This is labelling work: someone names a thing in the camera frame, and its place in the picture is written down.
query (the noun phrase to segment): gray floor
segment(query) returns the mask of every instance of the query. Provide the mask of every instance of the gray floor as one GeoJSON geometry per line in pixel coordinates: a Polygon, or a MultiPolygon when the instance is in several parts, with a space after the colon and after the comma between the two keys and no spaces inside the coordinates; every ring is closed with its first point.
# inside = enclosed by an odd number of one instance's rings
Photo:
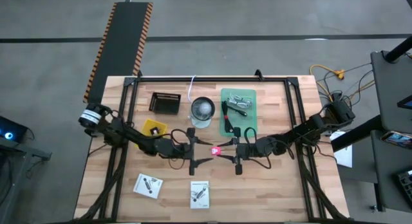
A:
{"type": "MultiPolygon", "coordinates": [[[[113,2],[123,0],[0,0],[0,38],[99,37],[113,2]]],[[[149,36],[411,33],[406,0],[133,0],[154,2],[149,36]]],[[[401,39],[147,43],[144,75],[308,74],[312,64],[348,69],[390,50],[401,39]]],[[[90,139],[77,119],[98,43],[0,44],[0,115],[32,128],[32,147],[53,152],[19,198],[13,223],[69,220],[90,139]]],[[[345,91],[365,66],[330,79],[345,91]]],[[[320,79],[325,72],[317,70],[320,79]]],[[[355,127],[379,113],[374,88],[354,107],[355,127]]],[[[351,217],[409,223],[411,214],[371,213],[372,184],[342,179],[351,217]]]]}

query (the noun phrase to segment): instruction card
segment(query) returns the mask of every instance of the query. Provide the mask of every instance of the instruction card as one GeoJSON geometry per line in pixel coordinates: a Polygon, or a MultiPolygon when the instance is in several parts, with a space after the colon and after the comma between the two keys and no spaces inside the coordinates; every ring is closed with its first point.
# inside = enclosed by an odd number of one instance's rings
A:
{"type": "Polygon", "coordinates": [[[163,180],[148,175],[139,174],[133,192],[157,199],[163,180]]]}
{"type": "Polygon", "coordinates": [[[209,208],[209,182],[191,182],[191,209],[209,208]]]}

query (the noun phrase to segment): red object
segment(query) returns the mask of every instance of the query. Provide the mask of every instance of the red object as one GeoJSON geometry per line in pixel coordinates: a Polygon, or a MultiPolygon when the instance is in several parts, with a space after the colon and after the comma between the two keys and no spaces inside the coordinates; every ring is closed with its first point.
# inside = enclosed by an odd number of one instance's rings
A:
{"type": "Polygon", "coordinates": [[[220,147],[212,147],[212,156],[218,156],[221,154],[220,147]]]}

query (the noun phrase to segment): wooden tabletop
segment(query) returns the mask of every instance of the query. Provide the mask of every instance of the wooden tabletop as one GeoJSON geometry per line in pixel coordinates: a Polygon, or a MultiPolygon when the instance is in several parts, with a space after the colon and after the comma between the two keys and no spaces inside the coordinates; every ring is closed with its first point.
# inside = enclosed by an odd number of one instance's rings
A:
{"type": "MultiPolygon", "coordinates": [[[[301,88],[304,111],[307,118],[321,109],[313,76],[297,76],[301,88]]],[[[108,77],[102,104],[111,109],[118,109],[124,77],[108,77]]],[[[216,107],[210,126],[196,129],[196,136],[204,141],[221,144],[230,140],[219,134],[220,91],[222,88],[254,89],[257,95],[258,137],[290,130],[290,118],[286,101],[285,88],[280,82],[195,82],[191,98],[204,96],[210,98],[216,107]]],[[[141,130],[146,119],[150,118],[168,125],[168,130],[191,127],[187,118],[190,103],[187,99],[188,82],[140,82],[133,122],[135,129],[141,130]],[[149,111],[153,92],[181,94],[178,115],[156,115],[149,111]]],[[[295,93],[291,87],[297,120],[299,112],[295,93]]],[[[103,145],[102,138],[95,138],[90,151],[103,145]]],[[[324,154],[333,154],[329,144],[320,144],[324,154]]],[[[196,145],[195,157],[211,157],[210,146],[196,145]]],[[[234,148],[229,147],[225,154],[234,155],[234,148]]],[[[87,161],[86,170],[80,189],[75,217],[82,216],[96,200],[103,189],[110,146],[93,153],[87,161]]],[[[258,158],[267,164],[266,158],[258,158]]],[[[236,176],[234,165],[222,158],[203,163],[196,169],[194,176],[189,176],[189,163],[180,170],[169,167],[168,161],[160,157],[146,156],[133,143],[129,144],[124,174],[122,194],[120,197],[118,221],[307,221],[303,190],[297,160],[288,154],[270,155],[271,169],[265,169],[256,162],[243,162],[243,174],[236,176]],[[133,192],[133,186],[140,173],[164,181],[157,200],[133,192]],[[209,181],[210,208],[191,210],[190,182],[209,181]]],[[[321,187],[332,203],[345,216],[348,208],[339,178],[335,160],[315,154],[315,161],[321,187]]],[[[171,162],[179,167],[181,161],[171,162]]],[[[311,190],[312,204],[317,213],[315,195],[311,190]]],[[[108,213],[111,211],[109,198],[108,213]]]]}

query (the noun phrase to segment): green mat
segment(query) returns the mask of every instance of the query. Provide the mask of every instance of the green mat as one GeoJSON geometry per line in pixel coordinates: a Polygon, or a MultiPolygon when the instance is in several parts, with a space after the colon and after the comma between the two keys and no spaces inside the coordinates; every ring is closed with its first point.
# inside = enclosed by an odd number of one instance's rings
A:
{"type": "MultiPolygon", "coordinates": [[[[230,107],[236,108],[238,110],[244,111],[247,113],[247,116],[241,116],[239,113],[229,109],[227,111],[227,116],[229,117],[229,121],[233,127],[240,127],[241,136],[243,136],[246,128],[253,127],[256,132],[258,132],[258,125],[257,125],[257,115],[256,115],[256,91],[253,89],[229,89],[223,88],[220,92],[220,100],[228,101],[228,98],[232,95],[238,95],[243,98],[247,98],[248,100],[252,101],[252,105],[246,109],[242,109],[235,104],[229,104],[230,107]]],[[[220,135],[221,136],[233,136],[232,133],[227,133],[225,131],[225,119],[223,117],[223,112],[220,109],[220,135]]],[[[253,131],[249,131],[247,136],[254,136],[253,131]]]]}

